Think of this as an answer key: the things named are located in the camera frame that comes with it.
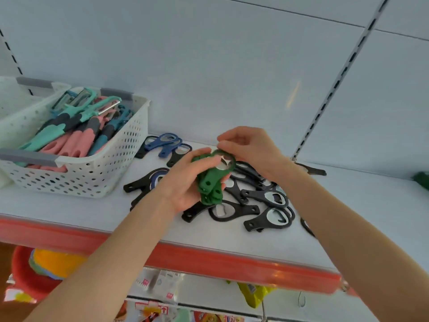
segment yellow package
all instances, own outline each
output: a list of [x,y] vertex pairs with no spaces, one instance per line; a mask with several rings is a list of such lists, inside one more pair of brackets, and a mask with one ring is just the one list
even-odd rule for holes
[[262,299],[276,289],[274,287],[255,286],[242,282],[238,282],[237,284],[246,299],[246,303],[252,308],[257,308],[262,302]]
[[86,257],[76,254],[59,253],[42,249],[34,250],[33,259],[38,266],[60,278],[67,278],[87,260]]

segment person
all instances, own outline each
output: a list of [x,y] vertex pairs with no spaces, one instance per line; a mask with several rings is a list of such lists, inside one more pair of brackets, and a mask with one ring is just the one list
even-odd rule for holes
[[[263,129],[236,127],[217,140],[219,149],[250,163],[263,177],[281,186],[334,265],[380,321],[429,320],[427,273],[283,156]],[[25,321],[112,321],[173,217],[199,201],[196,176],[217,166],[221,157],[191,160],[210,151],[198,149],[177,162],[105,243]]]

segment black bottle opener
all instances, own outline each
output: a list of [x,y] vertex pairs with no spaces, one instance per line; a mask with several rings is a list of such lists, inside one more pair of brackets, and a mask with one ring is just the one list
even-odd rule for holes
[[203,212],[204,210],[206,210],[208,208],[214,207],[214,206],[215,206],[215,204],[205,205],[205,204],[202,204],[201,202],[197,202],[195,205],[193,205],[189,209],[183,211],[182,219],[185,220],[186,222],[191,222],[201,212]]
[[225,187],[225,191],[232,195],[234,199],[239,202],[240,205],[246,205],[249,203],[249,199],[241,195],[241,190],[234,179],[229,178],[225,181],[225,185],[227,185]]
[[326,176],[326,171],[323,169],[319,169],[319,168],[313,168],[313,167],[309,167],[307,165],[304,164],[300,164],[300,163],[295,163],[301,167],[303,167],[304,169],[307,170],[307,173],[309,175],[321,175],[321,176]]
[[[189,150],[188,151],[186,151],[185,153],[183,153],[183,154],[179,154],[178,152],[177,152],[177,149],[179,149],[180,147],[183,147],[183,146],[185,146],[185,147],[188,147],[189,148]],[[190,145],[188,145],[187,143],[182,143],[180,146],[178,146],[176,149],[174,149],[172,152],[171,152],[171,158],[170,158],[170,160],[168,161],[168,163],[167,163],[167,167],[173,167],[173,165],[176,163],[176,162],[178,162],[183,156],[185,156],[188,152],[190,152],[190,151],[192,151],[192,147],[190,146]]]
[[154,169],[153,171],[143,176],[142,178],[138,179],[137,181],[124,185],[124,191],[126,193],[130,193],[137,189],[141,189],[142,191],[144,191],[145,189],[150,189],[152,175],[155,174],[156,172],[159,172],[160,170],[169,171],[170,169],[164,168],[164,167]]
[[137,151],[134,158],[142,159],[149,151],[145,149],[145,144],[148,139],[156,139],[157,136],[147,136],[146,139],[143,141],[142,145],[140,146],[140,149]]
[[311,236],[313,236],[314,238],[316,238],[316,236],[314,235],[314,233],[308,227],[307,222],[304,219],[302,219],[302,218],[301,218],[301,225],[304,227],[304,229],[307,231],[307,233],[309,233]]
[[[259,216],[246,220],[243,224],[247,231],[257,230],[261,232],[264,228],[273,228],[273,229],[283,229],[288,228],[292,224],[292,219],[290,213],[288,212],[290,208],[267,208]],[[272,212],[277,212],[278,217],[274,221],[270,221],[268,215],[271,215]]]
[[224,209],[227,208],[227,206],[224,205],[226,203],[227,205],[230,205],[234,212],[229,214],[227,213],[224,216],[219,216],[217,214],[216,206],[213,206],[208,209],[208,213],[210,214],[210,217],[212,217],[213,220],[217,222],[229,222],[230,220],[233,220],[238,217],[247,216],[247,215],[259,215],[259,207],[257,205],[240,205],[238,203],[234,203],[228,200],[222,200],[222,205]]
[[245,175],[244,177],[239,177],[239,176],[234,175],[234,172],[236,172],[236,171],[233,171],[231,173],[232,179],[246,183],[246,184],[249,184],[251,186],[254,186],[259,191],[267,189],[266,185],[262,184],[261,182],[255,181],[253,178],[250,178],[249,176],[245,175],[244,173],[241,173],[241,174]]
[[262,183],[265,181],[265,178],[260,173],[258,173],[255,168],[253,168],[249,163],[245,161],[237,161],[236,170],[239,173],[243,173],[258,182]]
[[281,192],[266,190],[266,191],[251,191],[241,190],[241,194],[244,197],[255,199],[260,202],[264,202],[271,208],[286,208],[289,205],[287,196]]

